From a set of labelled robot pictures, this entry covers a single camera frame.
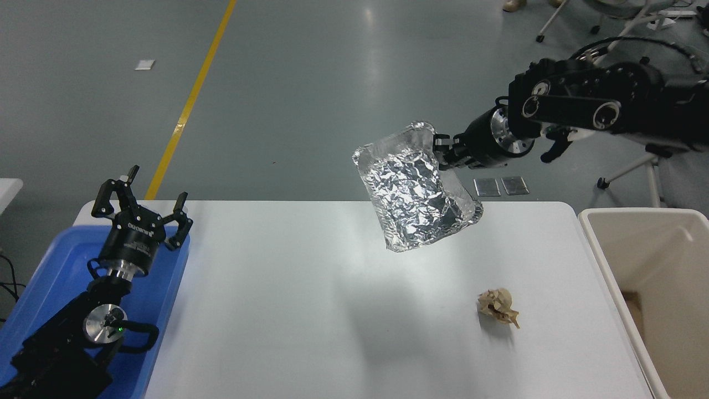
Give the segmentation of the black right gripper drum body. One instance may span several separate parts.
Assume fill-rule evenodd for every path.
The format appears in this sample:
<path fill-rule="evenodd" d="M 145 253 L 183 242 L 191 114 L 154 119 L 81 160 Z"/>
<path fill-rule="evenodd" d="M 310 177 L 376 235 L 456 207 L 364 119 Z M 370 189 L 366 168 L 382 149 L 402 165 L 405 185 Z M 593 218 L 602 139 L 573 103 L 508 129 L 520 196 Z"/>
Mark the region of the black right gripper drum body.
<path fill-rule="evenodd" d="M 491 128 L 494 110 L 474 119 L 463 133 L 454 136 L 455 167 L 470 169 L 502 168 L 508 158 L 497 144 Z"/>

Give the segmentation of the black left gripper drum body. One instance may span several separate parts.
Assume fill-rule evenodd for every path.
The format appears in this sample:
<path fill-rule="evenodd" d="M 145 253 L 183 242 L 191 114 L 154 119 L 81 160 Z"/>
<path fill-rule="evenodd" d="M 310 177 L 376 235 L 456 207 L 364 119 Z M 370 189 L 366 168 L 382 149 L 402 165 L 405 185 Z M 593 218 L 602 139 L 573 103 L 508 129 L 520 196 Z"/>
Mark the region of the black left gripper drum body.
<path fill-rule="evenodd" d="M 149 274 L 158 248 L 166 238 L 162 217 L 139 207 L 137 215 L 125 209 L 114 215 L 109 235 L 100 251 L 102 265 L 129 264 L 139 274 Z"/>

